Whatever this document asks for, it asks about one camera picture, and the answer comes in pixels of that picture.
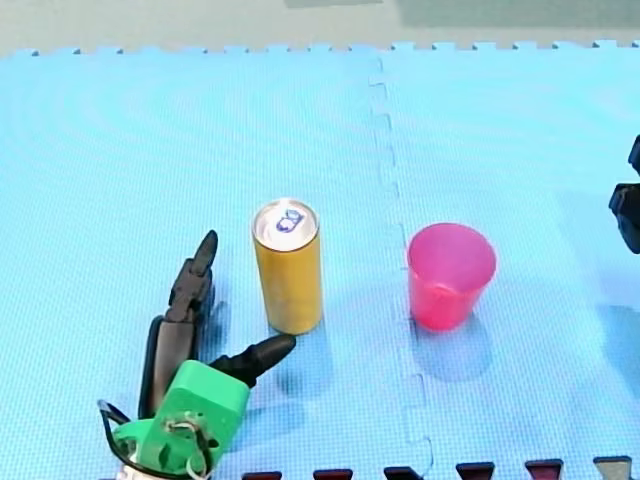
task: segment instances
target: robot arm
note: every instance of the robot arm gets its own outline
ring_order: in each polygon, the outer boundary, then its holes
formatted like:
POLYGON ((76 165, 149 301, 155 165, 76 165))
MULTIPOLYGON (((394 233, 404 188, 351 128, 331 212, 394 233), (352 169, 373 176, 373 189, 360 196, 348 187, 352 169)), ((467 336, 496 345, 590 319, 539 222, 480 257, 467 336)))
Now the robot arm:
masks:
MULTIPOLYGON (((629 154, 629 163, 640 175, 640 135, 629 154)), ((640 254, 640 184, 618 184, 609 200, 609 209, 618 221, 618 230, 629 250, 640 254)))

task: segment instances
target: cable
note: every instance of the cable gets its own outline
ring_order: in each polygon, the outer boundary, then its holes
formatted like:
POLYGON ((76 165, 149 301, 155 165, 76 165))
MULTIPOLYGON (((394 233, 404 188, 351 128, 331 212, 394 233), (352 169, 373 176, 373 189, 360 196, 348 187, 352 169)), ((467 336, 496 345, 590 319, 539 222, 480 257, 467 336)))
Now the cable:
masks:
MULTIPOLYGON (((109 420, 116 422, 118 425, 122 425, 123 423, 128 423, 129 418, 118 410, 116 407, 111 405, 104 400, 100 400, 98 402, 98 408, 100 409, 100 416, 102 417, 102 424, 104 426, 105 436, 107 437, 107 443, 109 444, 109 448, 111 449, 111 453, 113 453, 118 460, 120 460, 124 465, 140 472, 145 475, 150 475, 152 477, 158 477, 166 480, 199 480, 198 477, 193 477, 190 473, 186 473, 183 475, 178 475, 174 473, 166 473, 166 472, 158 472, 156 470, 147 468, 143 465, 140 465, 136 462, 132 462, 129 458, 120 452, 120 449, 116 445, 115 439, 113 438, 113 432, 111 431, 111 426, 109 425, 109 420)), ((204 437, 202 430, 200 428, 195 427, 194 425, 188 424, 194 435, 196 437, 196 443, 198 448, 200 449, 205 463, 205 480, 208 480, 208 477, 213 472, 212 461, 211 461, 211 452, 209 451, 209 447, 207 445, 207 439, 204 437)))

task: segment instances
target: yellow can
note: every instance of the yellow can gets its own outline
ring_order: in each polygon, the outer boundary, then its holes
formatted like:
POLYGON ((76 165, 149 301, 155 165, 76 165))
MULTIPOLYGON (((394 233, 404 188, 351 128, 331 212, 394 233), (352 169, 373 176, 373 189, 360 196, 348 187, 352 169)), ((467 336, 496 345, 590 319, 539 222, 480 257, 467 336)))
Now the yellow can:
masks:
POLYGON ((253 220, 267 321, 279 332, 305 333, 322 318, 319 230, 313 210, 291 198, 265 205, 253 220))

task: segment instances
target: pink cup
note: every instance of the pink cup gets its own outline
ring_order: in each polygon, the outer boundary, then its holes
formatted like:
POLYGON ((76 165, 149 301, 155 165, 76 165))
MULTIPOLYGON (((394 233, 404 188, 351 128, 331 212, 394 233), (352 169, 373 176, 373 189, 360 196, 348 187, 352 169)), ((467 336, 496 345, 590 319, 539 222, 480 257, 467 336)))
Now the pink cup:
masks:
POLYGON ((436 332, 465 321, 497 263, 493 248, 480 233, 454 223, 420 230, 411 239, 407 260, 411 315, 436 332))

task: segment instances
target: floor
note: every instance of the floor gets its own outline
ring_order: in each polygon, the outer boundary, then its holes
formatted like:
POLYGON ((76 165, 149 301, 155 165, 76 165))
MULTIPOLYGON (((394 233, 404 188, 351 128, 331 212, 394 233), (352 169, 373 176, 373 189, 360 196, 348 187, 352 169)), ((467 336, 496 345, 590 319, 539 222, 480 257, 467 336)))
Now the floor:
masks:
POLYGON ((0 55, 19 48, 46 52, 98 46, 135 50, 273 43, 335 48, 396 41, 419 46, 520 40, 589 44, 640 37, 637 0, 0 0, 0 55))

